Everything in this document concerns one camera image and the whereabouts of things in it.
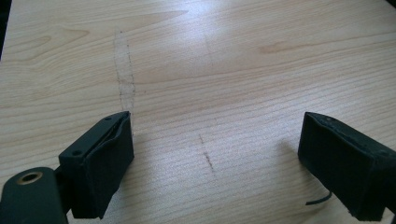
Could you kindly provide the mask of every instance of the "table surface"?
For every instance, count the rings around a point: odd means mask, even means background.
[[[305,111],[396,148],[395,22],[381,0],[14,0],[0,184],[129,110],[105,218],[70,223],[359,223],[336,197],[304,205],[327,191],[296,152]]]

